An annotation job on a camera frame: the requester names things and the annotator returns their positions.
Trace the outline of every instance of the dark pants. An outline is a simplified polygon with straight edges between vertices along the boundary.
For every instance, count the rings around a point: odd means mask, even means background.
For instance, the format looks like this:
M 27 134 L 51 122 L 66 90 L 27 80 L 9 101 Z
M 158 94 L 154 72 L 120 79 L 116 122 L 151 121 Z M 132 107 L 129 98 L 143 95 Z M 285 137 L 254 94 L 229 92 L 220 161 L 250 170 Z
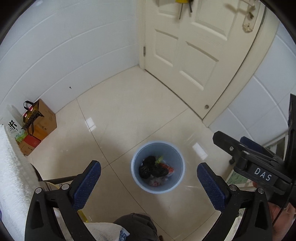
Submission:
M 148 216 L 131 213 L 120 217 L 114 223 L 130 233 L 126 241 L 159 241 L 157 229 Z

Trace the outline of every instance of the wall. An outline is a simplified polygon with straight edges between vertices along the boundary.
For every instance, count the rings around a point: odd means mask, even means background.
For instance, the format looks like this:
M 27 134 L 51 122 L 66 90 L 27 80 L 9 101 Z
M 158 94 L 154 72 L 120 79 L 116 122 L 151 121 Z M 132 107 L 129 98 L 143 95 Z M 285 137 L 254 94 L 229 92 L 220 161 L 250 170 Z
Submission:
M 288 129 L 290 93 L 296 94 L 296 45 L 280 23 L 257 71 L 210 129 L 266 144 Z
M 0 46 L 0 114 L 39 97 L 57 112 L 137 64 L 136 0 L 37 0 Z

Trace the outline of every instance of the floor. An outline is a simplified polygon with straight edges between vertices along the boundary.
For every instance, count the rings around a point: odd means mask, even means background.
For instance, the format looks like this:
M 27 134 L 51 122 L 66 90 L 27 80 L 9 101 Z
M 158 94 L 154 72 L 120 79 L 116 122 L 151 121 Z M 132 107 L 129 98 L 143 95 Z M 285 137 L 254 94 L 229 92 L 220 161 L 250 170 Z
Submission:
M 230 156 L 213 144 L 201 119 L 148 72 L 136 66 L 96 85 L 57 113 L 57 126 L 28 159 L 43 179 L 76 175 L 99 161 L 102 175 L 83 209 L 90 221 L 146 212 L 165 241 L 196 241 L 219 216 L 196 168 L 205 161 L 225 177 Z M 165 194 L 143 191 L 131 175 L 133 154 L 151 140 L 173 143 L 185 159 L 183 181 Z

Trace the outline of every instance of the door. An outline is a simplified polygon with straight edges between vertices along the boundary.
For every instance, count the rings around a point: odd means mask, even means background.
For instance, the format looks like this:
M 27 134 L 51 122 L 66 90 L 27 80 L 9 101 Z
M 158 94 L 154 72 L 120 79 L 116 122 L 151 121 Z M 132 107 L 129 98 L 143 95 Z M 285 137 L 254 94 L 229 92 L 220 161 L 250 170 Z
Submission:
M 243 30 L 248 4 L 239 0 L 146 0 L 145 68 L 204 118 L 242 64 L 255 28 Z

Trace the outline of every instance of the white fleece fabric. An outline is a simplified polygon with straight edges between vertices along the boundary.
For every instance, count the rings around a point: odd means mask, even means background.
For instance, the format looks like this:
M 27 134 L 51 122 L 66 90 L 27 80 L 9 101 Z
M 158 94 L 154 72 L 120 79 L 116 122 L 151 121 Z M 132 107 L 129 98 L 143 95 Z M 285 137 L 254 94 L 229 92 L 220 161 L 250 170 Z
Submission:
M 14 137 L 0 125 L 0 210 L 15 241 L 24 241 L 27 214 L 38 179 Z M 66 240 L 73 240 L 58 209 L 55 213 Z M 114 223 L 86 223 L 97 241 L 124 241 L 129 233 Z

